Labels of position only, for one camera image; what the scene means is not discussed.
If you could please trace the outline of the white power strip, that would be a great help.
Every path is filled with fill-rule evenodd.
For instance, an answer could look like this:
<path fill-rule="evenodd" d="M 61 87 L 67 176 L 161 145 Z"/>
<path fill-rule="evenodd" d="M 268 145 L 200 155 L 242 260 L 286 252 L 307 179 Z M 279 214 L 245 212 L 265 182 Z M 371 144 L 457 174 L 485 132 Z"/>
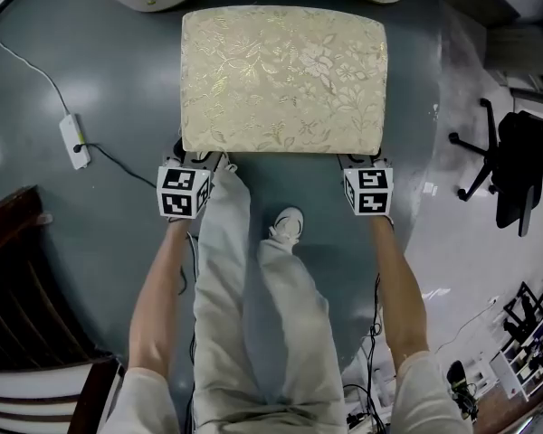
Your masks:
<path fill-rule="evenodd" d="M 59 124 L 59 129 L 73 169 L 86 168 L 91 161 L 91 156 L 76 116 L 66 114 Z"/>

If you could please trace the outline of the cream upholstered stool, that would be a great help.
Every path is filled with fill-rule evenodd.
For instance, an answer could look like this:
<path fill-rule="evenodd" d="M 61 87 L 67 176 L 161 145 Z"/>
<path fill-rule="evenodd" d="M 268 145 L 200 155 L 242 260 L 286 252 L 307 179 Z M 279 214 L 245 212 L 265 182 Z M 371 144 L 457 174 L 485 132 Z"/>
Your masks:
<path fill-rule="evenodd" d="M 191 152 L 377 154 L 386 29 L 335 10 L 245 5 L 182 20 L 181 136 Z"/>

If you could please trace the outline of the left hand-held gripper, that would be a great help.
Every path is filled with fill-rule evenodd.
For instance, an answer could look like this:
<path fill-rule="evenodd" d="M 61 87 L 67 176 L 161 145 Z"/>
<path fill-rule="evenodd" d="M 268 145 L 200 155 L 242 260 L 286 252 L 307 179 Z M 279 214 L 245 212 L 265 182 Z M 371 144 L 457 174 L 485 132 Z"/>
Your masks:
<path fill-rule="evenodd" d="M 198 217 L 209 199 L 214 172 L 229 168 L 229 156 L 222 152 L 185 153 L 179 138 L 157 170 L 157 204 L 159 214 L 168 219 Z"/>

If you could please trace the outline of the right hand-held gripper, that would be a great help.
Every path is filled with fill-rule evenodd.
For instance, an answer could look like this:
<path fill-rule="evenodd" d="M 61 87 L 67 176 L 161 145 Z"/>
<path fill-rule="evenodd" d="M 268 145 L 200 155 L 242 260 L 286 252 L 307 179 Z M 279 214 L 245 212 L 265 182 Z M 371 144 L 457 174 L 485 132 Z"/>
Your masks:
<path fill-rule="evenodd" d="M 378 148 L 371 166 L 354 166 L 351 155 L 337 155 L 343 191 L 356 216 L 388 216 L 394 190 L 392 166 Z"/>

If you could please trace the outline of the person's left forearm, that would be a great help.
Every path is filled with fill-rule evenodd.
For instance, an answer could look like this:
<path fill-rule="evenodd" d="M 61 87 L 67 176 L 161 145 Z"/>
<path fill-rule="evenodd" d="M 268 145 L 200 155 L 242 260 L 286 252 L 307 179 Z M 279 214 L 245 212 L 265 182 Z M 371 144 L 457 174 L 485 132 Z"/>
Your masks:
<path fill-rule="evenodd" d="M 175 220 L 139 292 L 129 328 L 129 368 L 150 370 L 167 378 L 176 337 L 180 269 L 190 221 Z"/>

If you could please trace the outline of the person's right forearm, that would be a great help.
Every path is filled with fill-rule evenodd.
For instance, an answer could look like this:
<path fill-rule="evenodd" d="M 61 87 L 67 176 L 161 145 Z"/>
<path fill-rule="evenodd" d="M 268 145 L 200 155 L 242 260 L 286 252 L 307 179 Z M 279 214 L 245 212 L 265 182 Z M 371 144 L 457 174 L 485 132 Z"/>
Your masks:
<path fill-rule="evenodd" d="M 376 245 L 378 295 L 386 343 L 398 369 L 408 357 L 429 349 L 426 311 L 418 282 L 396 241 L 393 225 L 385 216 L 376 216 L 370 219 L 370 226 Z"/>

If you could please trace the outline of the person's white shirt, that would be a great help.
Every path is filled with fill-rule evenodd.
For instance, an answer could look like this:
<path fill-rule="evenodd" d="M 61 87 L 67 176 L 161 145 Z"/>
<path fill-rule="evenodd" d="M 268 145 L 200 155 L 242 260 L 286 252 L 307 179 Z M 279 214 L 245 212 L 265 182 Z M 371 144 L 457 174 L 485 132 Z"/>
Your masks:
<path fill-rule="evenodd" d="M 433 354 L 422 351 L 408 357 L 398 376 L 391 434 L 472 434 Z M 292 407 L 197 403 L 195 434 L 348 434 L 341 380 L 323 387 L 327 396 L 314 392 Z M 100 434 L 179 434 L 167 380 L 143 368 L 127 371 Z"/>

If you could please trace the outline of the black metal stand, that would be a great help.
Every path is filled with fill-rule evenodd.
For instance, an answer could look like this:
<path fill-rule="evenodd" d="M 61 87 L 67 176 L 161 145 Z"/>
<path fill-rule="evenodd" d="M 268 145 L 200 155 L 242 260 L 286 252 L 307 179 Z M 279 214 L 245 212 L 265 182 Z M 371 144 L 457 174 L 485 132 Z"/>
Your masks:
<path fill-rule="evenodd" d="M 508 315 L 503 322 L 503 329 L 519 343 L 523 343 L 538 327 L 543 318 L 543 291 L 539 296 L 522 282 L 516 296 L 503 310 Z"/>

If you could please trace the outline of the white shelf unit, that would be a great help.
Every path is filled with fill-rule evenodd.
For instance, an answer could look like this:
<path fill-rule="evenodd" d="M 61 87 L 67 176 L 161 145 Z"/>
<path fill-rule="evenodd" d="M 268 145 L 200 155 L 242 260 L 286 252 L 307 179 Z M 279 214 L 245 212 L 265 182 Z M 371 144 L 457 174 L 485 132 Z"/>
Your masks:
<path fill-rule="evenodd" d="M 523 342 L 514 340 L 503 329 L 508 315 L 498 321 L 498 330 L 504 333 L 504 343 L 491 359 L 491 369 L 497 376 L 509 399 L 516 396 L 528 400 L 543 387 L 543 318 L 537 329 Z"/>

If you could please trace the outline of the person's right white shoe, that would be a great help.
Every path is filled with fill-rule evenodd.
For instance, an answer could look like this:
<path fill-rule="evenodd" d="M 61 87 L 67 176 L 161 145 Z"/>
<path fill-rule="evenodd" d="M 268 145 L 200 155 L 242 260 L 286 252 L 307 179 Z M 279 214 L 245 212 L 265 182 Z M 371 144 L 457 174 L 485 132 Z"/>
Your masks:
<path fill-rule="evenodd" d="M 269 228 L 270 238 L 292 249 L 300 241 L 303 227 L 304 218 L 301 210 L 288 207 L 279 213 Z"/>

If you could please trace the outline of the white striped bedding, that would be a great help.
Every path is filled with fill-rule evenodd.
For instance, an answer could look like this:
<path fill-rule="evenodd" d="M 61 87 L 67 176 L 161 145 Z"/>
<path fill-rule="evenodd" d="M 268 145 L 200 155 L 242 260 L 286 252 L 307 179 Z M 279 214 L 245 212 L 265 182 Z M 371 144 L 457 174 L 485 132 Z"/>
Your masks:
<path fill-rule="evenodd" d="M 67 434 L 90 370 L 0 372 L 0 434 Z"/>

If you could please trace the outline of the person's light grey trousers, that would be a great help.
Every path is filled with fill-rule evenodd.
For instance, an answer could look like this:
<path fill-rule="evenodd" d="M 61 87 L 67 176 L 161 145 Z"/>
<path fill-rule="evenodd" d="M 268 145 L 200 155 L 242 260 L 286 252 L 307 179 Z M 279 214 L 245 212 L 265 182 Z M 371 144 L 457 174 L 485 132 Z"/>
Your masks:
<path fill-rule="evenodd" d="M 216 172 L 199 233 L 194 413 L 292 407 L 341 380 L 326 299 L 294 247 L 251 239 L 250 210 L 240 177 Z"/>

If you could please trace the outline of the black and green object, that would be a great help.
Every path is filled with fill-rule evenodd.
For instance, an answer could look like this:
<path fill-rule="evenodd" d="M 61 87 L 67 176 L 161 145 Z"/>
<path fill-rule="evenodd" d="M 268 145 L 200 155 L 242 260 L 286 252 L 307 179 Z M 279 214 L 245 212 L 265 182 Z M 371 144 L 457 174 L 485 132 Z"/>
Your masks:
<path fill-rule="evenodd" d="M 469 394 L 469 383 L 466 379 L 464 367 L 460 360 L 454 361 L 447 373 L 447 381 L 454 393 Z"/>

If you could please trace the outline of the black office chair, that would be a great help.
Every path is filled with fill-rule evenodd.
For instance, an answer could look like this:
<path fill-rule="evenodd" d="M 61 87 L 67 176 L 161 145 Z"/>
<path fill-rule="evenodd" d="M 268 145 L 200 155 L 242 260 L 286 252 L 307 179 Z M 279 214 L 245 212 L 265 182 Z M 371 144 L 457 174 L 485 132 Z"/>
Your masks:
<path fill-rule="evenodd" d="M 526 110 L 510 112 L 495 123 L 492 104 L 479 100 L 486 109 L 488 141 L 481 149 L 460 139 L 459 134 L 448 135 L 451 144 L 483 157 L 483 166 L 468 189 L 460 188 L 457 196 L 469 201 L 486 179 L 491 180 L 489 192 L 497 196 L 496 224 L 500 229 L 519 224 L 518 235 L 529 231 L 530 215 L 542 194 L 543 183 L 543 118 Z"/>

